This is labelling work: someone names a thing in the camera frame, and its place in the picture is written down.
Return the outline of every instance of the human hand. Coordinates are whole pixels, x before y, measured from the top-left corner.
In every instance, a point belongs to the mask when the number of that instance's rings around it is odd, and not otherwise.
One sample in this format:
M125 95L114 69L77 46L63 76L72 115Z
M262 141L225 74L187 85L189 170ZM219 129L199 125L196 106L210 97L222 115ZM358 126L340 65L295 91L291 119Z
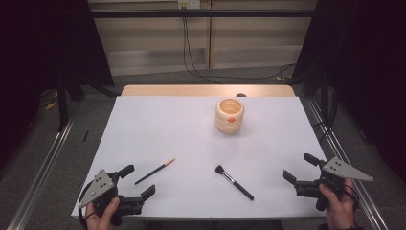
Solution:
M111 224L111 217L113 217L114 213L119 207L119 203L120 199L118 197L114 197L113 199L111 199L110 203L105 208L101 218L99 218L96 214L94 214L96 209L93 203L89 203L86 206L86 216L88 217L86 219L87 229L113 230L113 225Z
M352 181L345 179L345 185L352 188ZM352 189L345 186L344 190L352 195ZM349 229L355 227L353 219L353 200L345 193L337 197L326 185L319 186L320 192L328 199L329 206L326 208L327 225L329 230Z

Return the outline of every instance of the black curtain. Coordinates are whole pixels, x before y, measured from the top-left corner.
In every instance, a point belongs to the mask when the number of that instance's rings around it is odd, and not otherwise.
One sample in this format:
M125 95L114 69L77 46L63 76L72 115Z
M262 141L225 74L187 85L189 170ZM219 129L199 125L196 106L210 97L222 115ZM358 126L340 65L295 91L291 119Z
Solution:
M401 1L319 0L293 78L313 95L327 73L382 159L406 182L405 12Z
M74 75L113 85L94 19L70 11L90 12L86 0L0 1L0 169L62 73L75 86Z

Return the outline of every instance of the pencil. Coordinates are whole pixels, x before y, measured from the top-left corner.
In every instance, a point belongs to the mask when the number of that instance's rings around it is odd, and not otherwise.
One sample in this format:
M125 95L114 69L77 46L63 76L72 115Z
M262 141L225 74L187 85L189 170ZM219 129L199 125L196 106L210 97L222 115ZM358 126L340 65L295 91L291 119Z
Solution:
M137 180L137 182L135 182L135 184L140 183L141 181L147 179L148 177L152 176L153 174L157 173L158 171L162 170L165 166L169 165L170 163L172 163L175 160L175 158L170 159L169 161L165 162L162 166L158 167L157 169L155 169L154 171L150 172L149 174L147 174L146 176L144 176L143 178Z

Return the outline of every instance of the wall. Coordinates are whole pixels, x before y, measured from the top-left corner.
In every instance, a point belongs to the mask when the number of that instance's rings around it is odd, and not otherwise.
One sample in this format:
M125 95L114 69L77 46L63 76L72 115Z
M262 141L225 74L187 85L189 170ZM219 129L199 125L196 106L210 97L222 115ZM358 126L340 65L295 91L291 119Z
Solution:
M168 0L89 0L89 4L92 10L177 9L177 1ZM201 0L201 9L312 10L315 4L315 0ZM185 70L182 18L95 21L113 76ZM187 18L193 63L206 69L296 62L309 22L310 18Z

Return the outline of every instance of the white paper sheet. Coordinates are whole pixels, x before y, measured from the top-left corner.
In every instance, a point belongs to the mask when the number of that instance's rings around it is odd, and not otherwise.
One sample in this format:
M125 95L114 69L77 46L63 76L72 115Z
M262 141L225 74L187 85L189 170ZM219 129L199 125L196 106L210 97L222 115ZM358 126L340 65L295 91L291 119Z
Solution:
M128 164L135 172L121 179L119 194L140 196L150 185L144 218L281 219L320 217L316 199L298 197L282 178L320 176L303 160L306 152L325 159L299 98L238 98L245 106L241 130L218 131L218 97L119 97L85 184L100 169L109 173ZM176 160L138 185L134 182L167 160ZM251 201L223 176L217 165L255 199ZM78 215L78 203L72 216Z

